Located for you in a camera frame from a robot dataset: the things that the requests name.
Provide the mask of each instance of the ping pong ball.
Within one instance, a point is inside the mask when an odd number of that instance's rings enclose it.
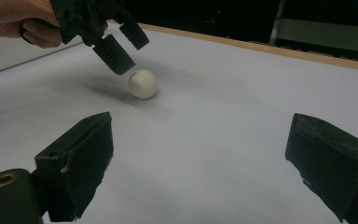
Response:
[[[157,78],[147,69],[139,69],[129,79],[130,93],[141,100],[152,97],[157,91]]]

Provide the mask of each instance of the white table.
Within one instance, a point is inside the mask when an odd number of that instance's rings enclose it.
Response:
[[[110,26],[137,62],[122,77],[84,45],[0,72],[0,172],[110,111],[115,156],[78,224],[339,223],[284,151],[294,113],[358,137],[358,70],[155,31],[136,51]],[[139,68],[158,76],[147,101]]]

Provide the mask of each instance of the finger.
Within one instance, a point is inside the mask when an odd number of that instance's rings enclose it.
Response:
[[[103,21],[103,29],[107,30],[108,27],[109,25],[107,24],[107,21]]]
[[[61,44],[62,42],[60,30],[57,28],[52,28],[41,22],[33,20],[26,21],[22,27],[38,39],[58,44]]]
[[[27,38],[29,42],[37,45],[39,48],[42,49],[57,48],[61,44],[61,43],[50,42],[45,39],[39,38],[30,32],[25,32],[24,37]]]
[[[19,22],[0,23],[0,36],[4,37],[20,37],[19,29],[21,25]]]

